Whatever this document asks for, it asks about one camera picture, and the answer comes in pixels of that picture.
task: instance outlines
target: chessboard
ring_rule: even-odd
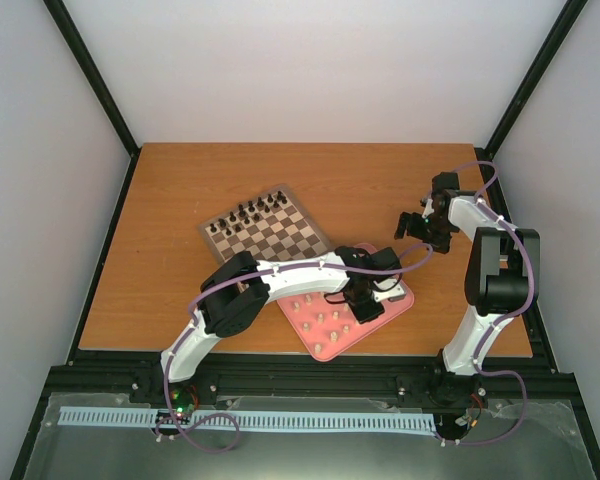
[[[198,226],[220,264],[248,250],[256,260],[312,258],[331,243],[286,185],[245,200]]]

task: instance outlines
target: dark chessboard square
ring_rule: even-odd
[[[315,233],[313,235],[310,235],[307,238],[307,242],[309,242],[309,245],[315,245],[319,241],[320,241],[320,239],[318,238],[318,236]]]

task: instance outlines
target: table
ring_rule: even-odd
[[[368,242],[400,252],[418,242],[393,240],[400,213],[421,210],[434,175],[473,160],[473,147],[464,144],[145,144],[79,347],[171,345],[189,320],[187,304],[218,268],[197,225],[273,185],[288,184],[334,245]],[[482,184],[478,167],[460,180],[463,189]],[[470,248],[458,234],[449,254],[406,274],[414,306],[347,353],[435,355],[466,310]],[[275,303],[215,350],[306,352]],[[490,353],[531,356],[520,318]]]

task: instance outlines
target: white slotted strip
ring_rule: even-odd
[[[191,422],[217,410],[198,410]],[[245,432],[280,433],[406,433],[433,435],[433,415],[419,413],[322,413],[322,412],[229,412]],[[61,407],[58,425],[94,427],[155,427],[166,410],[146,408]],[[175,428],[170,423],[163,428]],[[226,418],[213,418],[198,427],[201,430],[233,430]]]

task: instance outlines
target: black metal frame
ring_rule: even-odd
[[[53,392],[125,392],[137,401],[155,400],[155,392],[151,389],[157,354],[78,349],[102,268],[139,159],[140,148],[133,139],[62,0],[44,0],[44,3],[129,153],[130,163],[80,316],[67,364],[51,368],[13,470],[12,479],[24,476],[48,398]],[[493,161],[586,3],[587,0],[566,1],[487,146],[475,149],[478,160]],[[488,166],[481,167],[481,171],[485,180],[492,174]],[[494,210],[510,220],[498,181],[488,189],[487,195]],[[508,368],[518,371],[525,379],[530,398],[571,401],[589,458],[596,476],[600,479],[600,450],[576,380],[572,374],[557,372],[544,322],[537,306],[525,313],[523,318],[531,342],[532,358],[487,358],[485,368]],[[199,387],[202,403],[207,404],[215,403],[216,395],[345,396],[373,398],[400,406],[424,407],[426,411],[441,413],[444,409],[431,405],[423,406],[418,403],[418,400],[398,393],[399,385],[410,378],[422,376],[423,369],[429,368],[432,360],[433,357],[347,356],[338,357],[329,363],[319,363],[306,355],[210,354],[201,363],[194,379]],[[492,398],[520,398],[519,385],[514,379],[485,378],[483,385]]]

